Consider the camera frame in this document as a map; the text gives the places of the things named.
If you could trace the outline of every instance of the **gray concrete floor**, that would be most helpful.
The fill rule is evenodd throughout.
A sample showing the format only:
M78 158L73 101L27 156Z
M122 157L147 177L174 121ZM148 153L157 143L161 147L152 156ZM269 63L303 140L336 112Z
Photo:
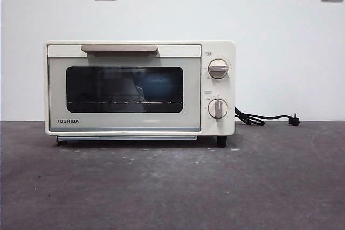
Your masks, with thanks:
M345 229L345 122L197 141L73 142L1 123L5 229Z

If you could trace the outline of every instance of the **power cord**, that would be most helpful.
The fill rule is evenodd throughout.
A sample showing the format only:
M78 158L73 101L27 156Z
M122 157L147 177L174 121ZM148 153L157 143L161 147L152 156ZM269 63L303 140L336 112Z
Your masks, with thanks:
M298 126L300 124L300 119L297 118L297 114L295 113L294 117L291 117L289 115L279 115L279 116L274 116L274 117L266 117L266 116L260 116L260 115L255 115L255 114L248 114L248 113L243 113L239 109L235 107L235 117L239 118L241 121L246 123L247 125L255 124L259 126L265 125L265 122L260 119L264 120L276 120L280 118L288 118L289 119L289 124L292 126Z

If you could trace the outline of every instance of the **black foot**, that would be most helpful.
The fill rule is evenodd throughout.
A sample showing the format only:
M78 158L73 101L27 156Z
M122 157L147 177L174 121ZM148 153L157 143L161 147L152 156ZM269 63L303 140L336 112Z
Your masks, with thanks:
M217 136L217 147L219 148L226 147L226 137L227 136Z
M67 140L58 140L58 137L56 137L56 141L58 142L57 146L65 145L67 144Z

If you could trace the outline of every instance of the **oven door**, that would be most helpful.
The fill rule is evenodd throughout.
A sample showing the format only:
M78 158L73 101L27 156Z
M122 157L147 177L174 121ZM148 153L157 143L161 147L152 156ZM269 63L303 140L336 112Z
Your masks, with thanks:
M200 45L49 45L48 68L50 131L200 131Z

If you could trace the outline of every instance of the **glass window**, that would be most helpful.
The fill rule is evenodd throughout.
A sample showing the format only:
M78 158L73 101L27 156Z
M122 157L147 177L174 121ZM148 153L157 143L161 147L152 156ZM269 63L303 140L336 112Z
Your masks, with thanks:
M179 113L180 67L69 67L67 109L72 113Z

